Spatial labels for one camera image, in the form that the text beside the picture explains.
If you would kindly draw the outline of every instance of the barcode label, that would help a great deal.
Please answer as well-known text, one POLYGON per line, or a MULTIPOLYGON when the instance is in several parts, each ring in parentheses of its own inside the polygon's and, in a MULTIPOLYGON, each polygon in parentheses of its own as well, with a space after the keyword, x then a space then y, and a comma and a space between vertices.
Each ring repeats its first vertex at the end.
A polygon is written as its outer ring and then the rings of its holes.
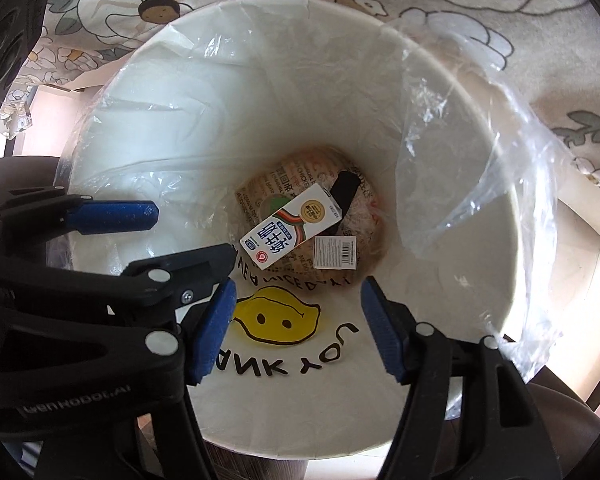
POLYGON ((314 269, 356 269, 355 236, 317 236, 314 241, 314 269))

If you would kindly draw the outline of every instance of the clear plastic liner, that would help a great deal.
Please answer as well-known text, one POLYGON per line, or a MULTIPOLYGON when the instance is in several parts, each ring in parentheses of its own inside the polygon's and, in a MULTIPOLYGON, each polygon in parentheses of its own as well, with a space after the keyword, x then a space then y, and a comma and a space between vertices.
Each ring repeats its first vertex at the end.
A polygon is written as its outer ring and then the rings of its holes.
MULTIPOLYGON (((324 1, 209 6, 138 49, 78 123, 58 184, 97 199, 154 200, 158 224, 147 233, 71 235, 50 261, 118 274, 140 258, 218 242, 237 247, 250 226, 235 191, 290 153, 326 144, 355 162, 381 197, 374 213, 386 228, 385 255, 372 273, 387 296, 449 337, 498 336, 531 378, 558 337, 547 292, 556 185, 568 154, 463 38, 382 24, 324 1), (517 342, 504 341, 505 331, 517 342)), ((279 458, 349 454, 389 440, 406 391, 382 370, 358 284, 277 281, 242 256, 239 297, 275 280, 304 302, 319 301, 330 316, 325 327, 353 323, 360 338, 338 347, 336 363, 320 365, 331 382, 309 370, 264 390, 262 381, 239 383, 239 374, 232 383, 215 370, 196 392, 218 402, 232 402, 226 389, 254 392, 252 404, 261 397, 263 405, 222 418, 194 398, 203 436, 279 458), (222 390, 214 389, 218 377, 222 390), (241 424, 243 432, 227 429, 241 424)), ((240 334, 232 330, 226 341, 235 349, 240 334)), ((321 337, 318 330, 285 347, 285 362, 312 354, 312 345, 317 354, 333 331, 321 337)), ((251 344, 243 355, 256 352, 251 344)), ((458 414, 459 398, 453 383, 448 416, 458 414)))

